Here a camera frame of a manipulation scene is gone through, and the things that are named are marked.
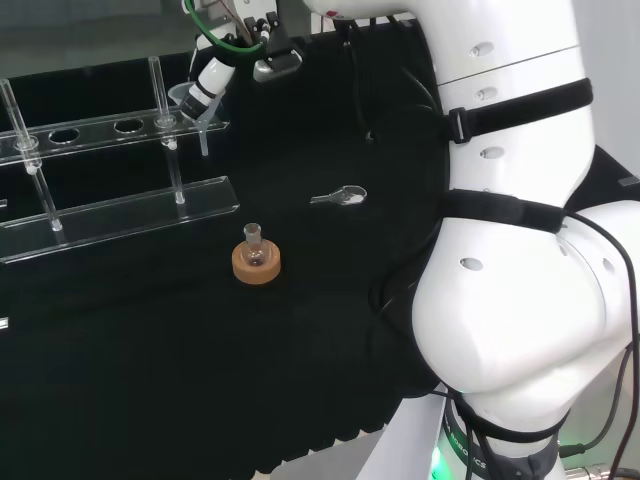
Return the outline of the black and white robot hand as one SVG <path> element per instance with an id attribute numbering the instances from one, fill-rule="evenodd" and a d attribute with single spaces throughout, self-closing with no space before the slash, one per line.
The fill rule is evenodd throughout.
<path id="1" fill-rule="evenodd" d="M 183 116 L 192 121 L 218 105 L 236 71 L 264 83 L 302 65 L 276 1 L 183 1 L 181 6 L 198 29 L 190 87 L 180 101 Z"/>

